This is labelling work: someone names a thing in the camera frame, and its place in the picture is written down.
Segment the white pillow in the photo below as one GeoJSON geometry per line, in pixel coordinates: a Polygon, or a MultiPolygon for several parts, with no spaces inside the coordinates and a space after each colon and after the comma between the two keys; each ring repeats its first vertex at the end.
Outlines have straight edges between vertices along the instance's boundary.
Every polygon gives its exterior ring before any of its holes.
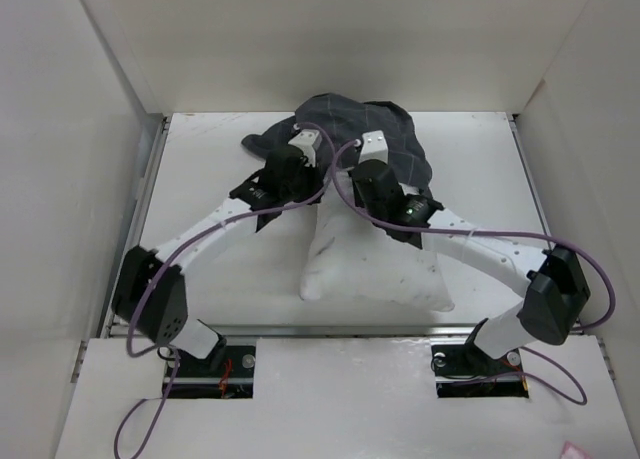
{"type": "Polygon", "coordinates": [[[317,206],[313,240],[300,278],[305,301],[389,302],[430,312],[455,308],[437,255],[398,242],[360,217],[351,178],[337,174],[317,206]]]}

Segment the dark grey checked pillowcase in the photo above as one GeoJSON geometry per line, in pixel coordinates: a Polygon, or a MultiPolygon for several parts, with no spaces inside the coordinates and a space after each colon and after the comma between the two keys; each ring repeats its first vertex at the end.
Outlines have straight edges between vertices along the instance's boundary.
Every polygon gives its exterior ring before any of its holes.
{"type": "Polygon", "coordinates": [[[245,136],[241,145],[253,156],[266,159],[269,153],[287,144],[300,129],[319,126],[328,133],[335,148],[359,139],[368,132],[383,133],[388,147],[388,163],[398,181],[431,196],[433,176],[424,149],[419,143],[413,118],[390,101],[358,102],[336,93],[307,99],[285,118],[261,134],[245,136]]]}

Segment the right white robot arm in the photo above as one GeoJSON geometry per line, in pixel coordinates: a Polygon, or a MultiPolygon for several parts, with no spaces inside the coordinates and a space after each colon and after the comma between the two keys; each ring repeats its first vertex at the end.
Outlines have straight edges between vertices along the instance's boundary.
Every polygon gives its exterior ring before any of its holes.
{"type": "Polygon", "coordinates": [[[389,165],[366,160],[349,176],[356,205],[388,236],[453,258],[520,297],[519,304],[474,327],[463,347],[463,360],[470,370],[487,372],[511,351],[535,341],[553,346],[565,343],[590,297],[573,250],[515,244],[483,236],[479,230],[438,234],[436,227],[456,227],[462,219],[422,193],[404,191],[389,165]]]}

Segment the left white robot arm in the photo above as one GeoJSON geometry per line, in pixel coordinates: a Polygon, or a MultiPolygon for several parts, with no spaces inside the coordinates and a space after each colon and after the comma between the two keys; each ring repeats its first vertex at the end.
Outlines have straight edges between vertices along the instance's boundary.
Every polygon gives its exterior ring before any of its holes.
{"type": "Polygon", "coordinates": [[[158,348],[189,358],[205,376],[223,366],[225,338],[189,315],[187,279],[283,212],[319,200],[323,173],[310,146],[271,151],[262,169],[233,189],[212,213],[166,243],[132,247],[125,255],[113,313],[158,348]]]}

